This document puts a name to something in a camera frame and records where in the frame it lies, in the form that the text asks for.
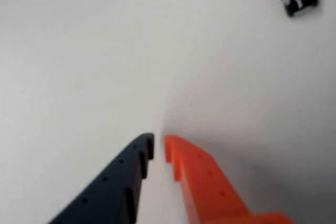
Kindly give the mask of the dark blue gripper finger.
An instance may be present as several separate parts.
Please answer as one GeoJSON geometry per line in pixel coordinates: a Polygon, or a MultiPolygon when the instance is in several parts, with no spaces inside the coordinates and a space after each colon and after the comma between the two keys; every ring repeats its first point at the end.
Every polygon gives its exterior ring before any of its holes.
{"type": "Polygon", "coordinates": [[[51,223],[136,223],[153,157],[154,134],[139,135],[51,223]]]}

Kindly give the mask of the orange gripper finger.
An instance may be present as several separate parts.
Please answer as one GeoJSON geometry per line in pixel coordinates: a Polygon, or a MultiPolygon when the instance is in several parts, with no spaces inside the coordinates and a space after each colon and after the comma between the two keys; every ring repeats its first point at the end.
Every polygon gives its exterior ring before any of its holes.
{"type": "Polygon", "coordinates": [[[249,211],[209,153],[176,135],[164,137],[165,160],[180,183],[189,223],[291,223],[279,212],[249,211]]]}

